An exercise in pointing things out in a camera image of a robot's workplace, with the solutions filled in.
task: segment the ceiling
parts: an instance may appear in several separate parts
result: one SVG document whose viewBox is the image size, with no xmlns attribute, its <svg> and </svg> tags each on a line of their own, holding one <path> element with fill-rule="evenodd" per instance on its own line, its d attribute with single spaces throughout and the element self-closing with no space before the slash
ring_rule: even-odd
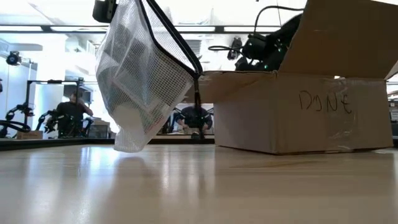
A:
<svg viewBox="0 0 398 224">
<path fill-rule="evenodd" d="M 378 0 L 398 4 L 398 0 Z M 3 0 L 0 4 L 1 24 L 24 25 L 107 25 L 92 18 L 95 0 Z M 257 13 L 265 6 L 279 5 L 303 8 L 307 0 L 157 0 L 174 25 L 253 26 Z M 270 9 L 262 13 L 260 26 L 280 26 L 298 12 Z M 65 34 L 0 34 L 10 43 L 41 44 Z M 73 34 L 83 41 L 99 44 L 104 34 Z M 183 35 L 184 38 L 202 40 L 204 61 L 226 58 L 226 52 L 209 52 L 208 45 L 229 45 L 236 35 Z M 233 68 L 234 62 L 226 63 Z M 219 65 L 207 64 L 210 69 Z"/>
</svg>

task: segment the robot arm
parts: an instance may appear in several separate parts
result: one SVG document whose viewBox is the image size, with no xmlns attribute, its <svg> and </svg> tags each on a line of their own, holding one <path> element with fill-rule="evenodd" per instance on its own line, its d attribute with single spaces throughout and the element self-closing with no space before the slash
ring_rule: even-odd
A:
<svg viewBox="0 0 398 224">
<path fill-rule="evenodd" d="M 66 117 L 66 115 L 60 114 L 57 110 L 48 111 L 47 113 L 50 115 L 50 118 L 44 126 L 44 132 L 51 133 L 55 131 L 55 125 L 58 124 L 59 120 Z"/>
<path fill-rule="evenodd" d="M 258 60 L 258 65 L 248 65 L 245 58 L 238 63 L 237 70 L 278 70 L 282 63 L 285 53 L 289 48 L 290 42 L 296 33 L 301 14 L 291 18 L 279 30 L 263 36 L 258 33 L 249 35 L 248 41 L 242 48 L 242 53 L 248 59 Z"/>
<path fill-rule="evenodd" d="M 94 121 L 91 118 L 86 118 L 83 120 L 83 122 L 84 121 L 87 121 L 88 123 L 87 123 L 86 127 L 81 130 L 81 133 L 82 133 L 83 137 L 88 137 L 88 132 L 90 131 L 91 124 L 93 124 Z"/>
<path fill-rule="evenodd" d="M 213 127 L 213 119 L 212 116 L 214 116 L 214 108 L 211 108 L 207 111 L 207 115 L 203 118 L 208 125 L 208 129 Z"/>
<path fill-rule="evenodd" d="M 8 128 L 15 129 L 17 131 L 23 132 L 23 133 L 28 133 L 30 131 L 30 127 L 24 123 L 12 121 L 15 116 L 16 111 L 21 111 L 21 113 L 25 114 L 25 116 L 33 116 L 32 108 L 28 107 L 27 103 L 24 103 L 22 105 L 17 105 L 15 108 L 9 110 L 6 114 L 6 120 L 2 121 L 0 120 L 0 125 L 3 127 L 0 129 L 0 138 L 5 138 L 8 134 Z"/>
<path fill-rule="evenodd" d="M 48 115 L 55 115 L 57 113 L 57 110 L 52 110 L 52 111 L 47 111 L 46 113 L 42 114 L 39 117 L 39 123 L 36 126 L 36 131 L 38 131 L 40 129 L 40 127 L 42 126 L 43 122 L 45 121 L 45 117 Z"/>
<path fill-rule="evenodd" d="M 175 120 L 175 121 L 185 119 L 185 116 L 184 116 L 184 114 L 182 113 L 181 110 L 179 110 L 179 109 L 177 109 L 177 108 L 174 108 L 173 111 L 174 111 L 174 120 Z"/>
</svg>

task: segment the cardboard box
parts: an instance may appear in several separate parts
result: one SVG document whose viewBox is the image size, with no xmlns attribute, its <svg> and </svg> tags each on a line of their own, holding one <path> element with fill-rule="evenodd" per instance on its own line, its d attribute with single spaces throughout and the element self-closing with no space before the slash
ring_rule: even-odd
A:
<svg viewBox="0 0 398 224">
<path fill-rule="evenodd" d="M 43 139 L 43 131 L 30 131 L 28 133 L 17 132 L 17 139 L 19 140 L 33 140 Z"/>
<path fill-rule="evenodd" d="M 278 72 L 205 72 L 216 144 L 273 154 L 392 146 L 384 79 L 398 60 L 397 14 L 370 0 L 308 0 Z"/>
<path fill-rule="evenodd" d="M 101 118 L 95 118 L 90 126 L 89 138 L 108 138 L 111 123 L 103 121 Z"/>
</svg>

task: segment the white mesh net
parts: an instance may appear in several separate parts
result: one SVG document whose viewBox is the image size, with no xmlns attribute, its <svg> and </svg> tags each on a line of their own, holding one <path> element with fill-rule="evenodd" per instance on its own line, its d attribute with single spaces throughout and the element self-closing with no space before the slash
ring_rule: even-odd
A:
<svg viewBox="0 0 398 224">
<path fill-rule="evenodd" d="M 150 29 L 165 50 L 192 67 L 146 0 L 120 0 L 96 66 L 105 107 L 120 126 L 119 151 L 141 151 L 193 85 L 191 75 L 155 45 Z"/>
</svg>

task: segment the person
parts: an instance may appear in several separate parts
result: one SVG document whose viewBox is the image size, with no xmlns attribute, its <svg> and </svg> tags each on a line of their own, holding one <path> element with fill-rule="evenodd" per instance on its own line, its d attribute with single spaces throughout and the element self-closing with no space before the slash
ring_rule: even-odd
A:
<svg viewBox="0 0 398 224">
<path fill-rule="evenodd" d="M 182 126 L 184 132 L 189 128 L 201 128 L 203 131 L 209 130 L 213 125 L 213 120 L 209 113 L 202 107 L 201 116 L 203 118 L 203 126 L 199 127 L 199 119 L 194 106 L 188 106 L 181 110 L 181 113 L 177 115 L 176 122 Z"/>
<path fill-rule="evenodd" d="M 70 129 L 71 120 L 73 120 L 75 125 L 77 125 L 75 126 L 76 128 L 81 129 L 83 127 L 83 114 L 86 113 L 90 116 L 93 116 L 93 111 L 85 105 L 81 98 L 76 97 L 76 93 L 72 93 L 70 95 L 68 102 L 58 104 L 57 112 L 59 115 L 66 115 L 65 118 L 58 121 L 58 137 L 74 134 L 72 133 L 73 130 Z"/>
</svg>

